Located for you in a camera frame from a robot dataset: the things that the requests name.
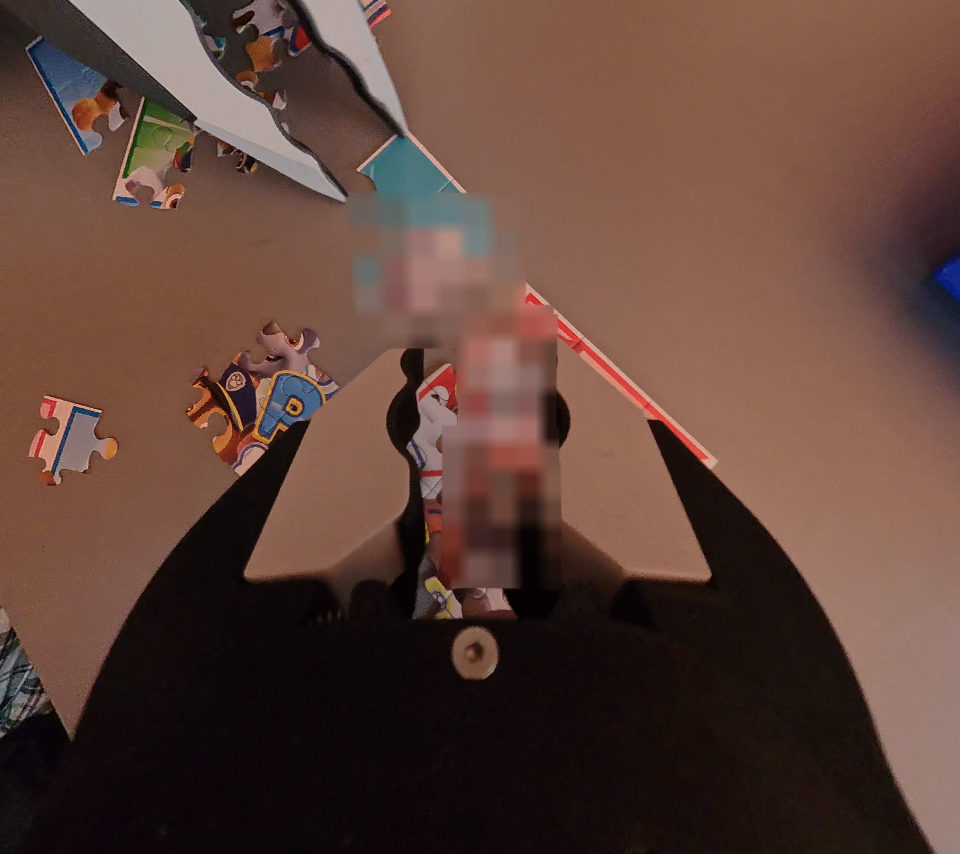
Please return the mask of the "navy orange puzzle piece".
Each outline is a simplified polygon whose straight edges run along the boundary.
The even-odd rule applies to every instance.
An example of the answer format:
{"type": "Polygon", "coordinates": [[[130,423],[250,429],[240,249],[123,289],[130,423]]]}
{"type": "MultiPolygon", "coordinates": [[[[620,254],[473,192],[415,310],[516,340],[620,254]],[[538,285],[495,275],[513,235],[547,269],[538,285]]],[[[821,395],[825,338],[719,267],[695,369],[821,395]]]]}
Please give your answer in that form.
{"type": "Polygon", "coordinates": [[[264,450],[254,441],[258,384],[259,378],[235,357],[217,378],[206,367],[198,369],[191,385],[199,395],[186,410],[187,418],[194,426],[207,429],[212,416],[222,416],[222,430],[212,445],[218,457],[238,475],[246,472],[264,450]]]}

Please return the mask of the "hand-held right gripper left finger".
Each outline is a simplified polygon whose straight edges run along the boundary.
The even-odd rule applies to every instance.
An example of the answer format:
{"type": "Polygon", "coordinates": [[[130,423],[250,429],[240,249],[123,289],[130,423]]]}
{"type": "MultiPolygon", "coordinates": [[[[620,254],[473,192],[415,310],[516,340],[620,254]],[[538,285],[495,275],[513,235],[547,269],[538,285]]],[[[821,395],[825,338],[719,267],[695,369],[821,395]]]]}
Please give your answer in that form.
{"type": "Polygon", "coordinates": [[[304,424],[246,580],[318,580],[346,608],[357,584],[390,584],[402,572],[396,525],[410,470],[387,426],[406,385],[401,356],[399,348],[382,353],[304,424]]]}

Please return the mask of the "assembled pink red puzzle section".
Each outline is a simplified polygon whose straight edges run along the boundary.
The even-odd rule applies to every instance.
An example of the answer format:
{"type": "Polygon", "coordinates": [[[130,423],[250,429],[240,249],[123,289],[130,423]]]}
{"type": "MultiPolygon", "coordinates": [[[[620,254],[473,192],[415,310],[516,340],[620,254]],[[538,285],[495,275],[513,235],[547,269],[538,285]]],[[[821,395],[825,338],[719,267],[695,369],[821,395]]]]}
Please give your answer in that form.
{"type": "MultiPolygon", "coordinates": [[[[584,362],[630,404],[641,409],[654,426],[664,427],[669,439],[679,440],[682,450],[692,453],[702,466],[716,464],[708,452],[689,432],[657,405],[647,392],[604,354],[567,318],[555,312],[558,327],[558,350],[571,350],[575,359],[584,362]]],[[[418,585],[414,603],[417,619],[485,620],[515,619],[518,604],[511,603],[502,588],[481,587],[454,591],[450,576],[440,568],[442,456],[438,448],[442,430],[456,421],[456,375],[450,363],[435,367],[416,390],[419,427],[408,445],[420,475],[426,517],[426,548],[417,573],[418,585]]]]}

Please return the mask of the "white orange red puzzle piece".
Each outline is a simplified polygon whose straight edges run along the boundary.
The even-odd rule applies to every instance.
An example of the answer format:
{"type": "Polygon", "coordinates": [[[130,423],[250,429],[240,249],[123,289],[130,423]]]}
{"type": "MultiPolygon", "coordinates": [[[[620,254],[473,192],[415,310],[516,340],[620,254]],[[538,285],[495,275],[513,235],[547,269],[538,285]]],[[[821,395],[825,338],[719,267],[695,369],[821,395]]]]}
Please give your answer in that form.
{"type": "Polygon", "coordinates": [[[283,53],[295,57],[312,46],[302,21],[285,0],[251,0],[234,10],[231,21],[238,33],[254,31],[245,50],[252,70],[258,73],[275,69],[283,53]]]}

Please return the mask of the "plaid shirt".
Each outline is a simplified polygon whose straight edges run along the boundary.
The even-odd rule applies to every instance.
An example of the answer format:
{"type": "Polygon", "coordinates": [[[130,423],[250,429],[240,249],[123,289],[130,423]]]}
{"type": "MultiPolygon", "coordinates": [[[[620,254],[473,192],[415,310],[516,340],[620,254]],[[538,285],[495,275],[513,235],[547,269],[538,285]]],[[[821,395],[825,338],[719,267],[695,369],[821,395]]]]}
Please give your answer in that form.
{"type": "Polygon", "coordinates": [[[1,609],[1,738],[53,709],[4,608],[1,609]]]}

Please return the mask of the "assembled teal puzzle section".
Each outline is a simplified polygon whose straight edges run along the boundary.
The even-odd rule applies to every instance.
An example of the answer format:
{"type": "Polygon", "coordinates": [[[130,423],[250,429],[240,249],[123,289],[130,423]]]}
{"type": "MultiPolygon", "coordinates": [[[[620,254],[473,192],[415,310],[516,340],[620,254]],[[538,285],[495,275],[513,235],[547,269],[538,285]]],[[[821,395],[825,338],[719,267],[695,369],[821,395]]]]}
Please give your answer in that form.
{"type": "Polygon", "coordinates": [[[413,133],[391,137],[356,171],[368,177],[380,193],[467,192],[413,133]]]}

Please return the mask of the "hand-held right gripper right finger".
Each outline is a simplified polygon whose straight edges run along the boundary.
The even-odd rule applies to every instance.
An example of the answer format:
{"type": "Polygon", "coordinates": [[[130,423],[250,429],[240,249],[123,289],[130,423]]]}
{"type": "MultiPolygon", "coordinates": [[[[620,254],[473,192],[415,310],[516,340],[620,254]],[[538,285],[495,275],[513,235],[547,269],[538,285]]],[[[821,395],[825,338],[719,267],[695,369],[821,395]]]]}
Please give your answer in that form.
{"type": "Polygon", "coordinates": [[[711,572],[652,421],[571,350],[523,350],[517,611],[544,616],[585,583],[704,584],[711,572]]]}

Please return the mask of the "green puzzle section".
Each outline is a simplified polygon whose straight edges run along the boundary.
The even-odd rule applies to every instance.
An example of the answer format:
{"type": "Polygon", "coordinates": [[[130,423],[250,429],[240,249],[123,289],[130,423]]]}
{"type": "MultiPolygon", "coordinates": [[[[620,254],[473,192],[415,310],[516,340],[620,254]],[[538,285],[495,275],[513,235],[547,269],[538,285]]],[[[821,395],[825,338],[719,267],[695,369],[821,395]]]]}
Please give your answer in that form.
{"type": "Polygon", "coordinates": [[[149,98],[141,99],[133,123],[113,200],[137,206],[138,193],[146,191],[150,207],[177,208],[186,191],[183,175],[193,162],[194,128],[149,98]]]}

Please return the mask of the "pink blue puzzle piece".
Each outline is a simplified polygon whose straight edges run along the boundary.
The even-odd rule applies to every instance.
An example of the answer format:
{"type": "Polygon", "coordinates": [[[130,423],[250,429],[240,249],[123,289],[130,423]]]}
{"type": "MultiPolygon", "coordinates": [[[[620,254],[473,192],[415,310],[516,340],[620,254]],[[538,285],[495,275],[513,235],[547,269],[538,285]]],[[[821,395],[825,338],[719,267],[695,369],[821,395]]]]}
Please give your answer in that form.
{"type": "Polygon", "coordinates": [[[101,439],[97,435],[102,415],[100,409],[45,395],[39,406],[39,415],[57,422],[54,433],[41,429],[30,443],[29,456],[44,462],[40,477],[45,485],[60,484],[64,470],[88,472],[93,453],[107,461],[116,455],[117,441],[114,438],[101,439]]]}

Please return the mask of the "assembled logo puzzle section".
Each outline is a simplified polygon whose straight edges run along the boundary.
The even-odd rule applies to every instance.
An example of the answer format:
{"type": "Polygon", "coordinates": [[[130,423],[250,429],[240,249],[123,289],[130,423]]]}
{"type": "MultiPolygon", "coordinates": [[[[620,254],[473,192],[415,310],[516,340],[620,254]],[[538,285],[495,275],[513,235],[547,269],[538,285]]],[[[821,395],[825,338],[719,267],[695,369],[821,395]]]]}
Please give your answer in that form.
{"type": "MultiPolygon", "coordinates": [[[[264,450],[257,460],[287,429],[308,420],[340,390],[338,384],[310,360],[309,373],[312,376],[281,371],[270,377],[260,377],[251,371],[251,366],[265,357],[255,361],[246,351],[237,357],[244,368],[259,378],[259,415],[253,440],[262,444],[264,450]]],[[[249,465],[248,470],[257,460],[249,465]]]]}

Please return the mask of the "assembled light blue puzzle section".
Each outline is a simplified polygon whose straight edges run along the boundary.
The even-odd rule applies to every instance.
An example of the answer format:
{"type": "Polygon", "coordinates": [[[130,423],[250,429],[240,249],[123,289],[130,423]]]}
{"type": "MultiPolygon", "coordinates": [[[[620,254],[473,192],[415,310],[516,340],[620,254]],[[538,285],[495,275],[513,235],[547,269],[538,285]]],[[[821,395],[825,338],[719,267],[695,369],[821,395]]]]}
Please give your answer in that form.
{"type": "Polygon", "coordinates": [[[94,128],[98,119],[106,119],[110,131],[123,126],[126,113],[116,81],[66,55],[41,36],[25,51],[81,153],[90,154],[101,146],[102,135],[94,128]]]}

